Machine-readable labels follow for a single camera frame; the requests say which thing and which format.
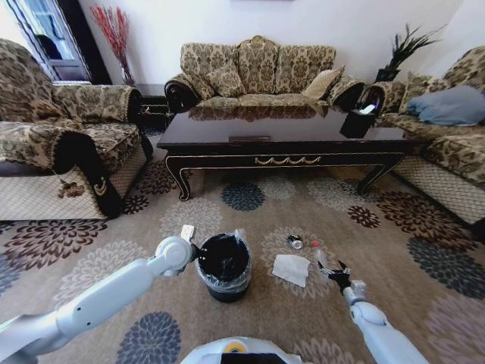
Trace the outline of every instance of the white wall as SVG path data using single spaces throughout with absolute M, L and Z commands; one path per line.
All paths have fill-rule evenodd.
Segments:
M 464 0 L 432 49 L 419 73 L 441 77 L 467 50 L 485 44 L 485 2 Z
M 422 30 L 447 24 L 463 0 L 80 0 L 114 83 L 116 58 L 89 12 L 93 4 L 119 6 L 131 20 L 129 62 L 139 83 L 163 83 L 180 72 L 185 42 L 237 44 L 260 34 L 279 44 L 325 44 L 335 65 L 368 81 L 390 60 L 395 32 L 405 23 Z M 416 69 L 429 49 L 402 66 Z
M 27 49 L 29 48 L 27 41 L 20 31 L 20 26 L 8 11 L 6 2 L 0 4 L 0 38 L 12 40 Z

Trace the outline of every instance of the white napkin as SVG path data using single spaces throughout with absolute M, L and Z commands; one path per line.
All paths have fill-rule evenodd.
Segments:
M 301 256 L 278 254 L 271 273 L 300 287 L 305 287 L 309 264 L 310 261 Z

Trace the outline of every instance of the floral carpet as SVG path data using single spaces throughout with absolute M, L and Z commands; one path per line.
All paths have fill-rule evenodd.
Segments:
M 315 364 L 373 363 L 337 285 L 318 271 L 317 249 L 330 268 L 337 259 L 351 267 L 369 300 L 431 363 L 485 362 L 485 246 L 416 190 L 386 176 L 359 196 L 365 170 L 357 168 L 194 171 L 192 198 L 181 202 L 163 156 L 156 151 L 119 218 L 0 222 L 0 322 L 58 308 L 152 255 L 183 224 L 196 226 L 198 244 L 246 230 L 247 294 L 219 303 L 189 265 L 40 363 L 171 364 L 235 335 L 272 340 Z M 301 235 L 302 250 L 286 245 L 290 234 Z M 306 288 L 271 274 L 276 254 L 311 261 Z

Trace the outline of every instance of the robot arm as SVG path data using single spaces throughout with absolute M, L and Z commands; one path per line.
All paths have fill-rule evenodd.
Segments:
M 157 276 L 178 275 L 200 253 L 182 237 L 168 237 L 154 256 L 131 262 L 57 311 L 13 318 L 0 326 L 0 362 L 36 362 L 38 355 L 64 346 L 121 311 L 143 295 Z
M 365 300 L 365 283 L 350 281 L 350 269 L 341 261 L 341 270 L 330 270 L 318 262 L 320 270 L 338 283 L 346 298 L 353 322 L 364 335 L 365 344 L 377 364 L 429 364 L 401 331 L 387 321 L 380 309 Z

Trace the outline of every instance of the blue pillow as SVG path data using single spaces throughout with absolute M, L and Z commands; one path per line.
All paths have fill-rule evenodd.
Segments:
M 473 87 L 457 86 L 414 97 L 408 110 L 426 124 L 472 126 L 485 119 L 485 96 Z

